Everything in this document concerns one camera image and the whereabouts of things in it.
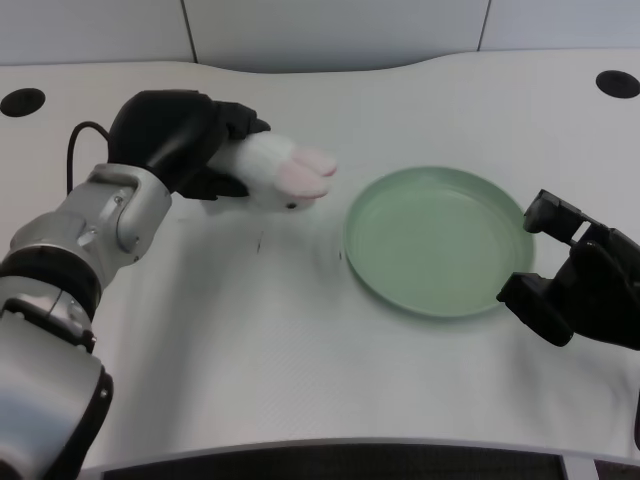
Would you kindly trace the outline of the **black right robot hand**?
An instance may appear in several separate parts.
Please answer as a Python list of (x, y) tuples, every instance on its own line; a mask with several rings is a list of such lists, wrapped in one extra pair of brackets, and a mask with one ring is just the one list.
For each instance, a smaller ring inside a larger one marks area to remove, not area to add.
[(542, 190), (524, 214), (524, 230), (569, 246), (551, 279), (514, 272), (497, 300), (547, 342), (575, 335), (639, 349), (639, 245), (621, 231)]

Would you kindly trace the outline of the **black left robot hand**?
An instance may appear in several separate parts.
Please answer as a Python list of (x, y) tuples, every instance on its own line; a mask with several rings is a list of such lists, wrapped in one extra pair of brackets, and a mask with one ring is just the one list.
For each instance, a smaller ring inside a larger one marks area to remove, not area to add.
[(227, 143), (268, 132), (270, 125), (239, 103), (195, 90), (147, 90), (118, 112), (108, 135), (108, 161), (145, 169), (187, 199), (241, 198), (248, 188), (208, 165)]

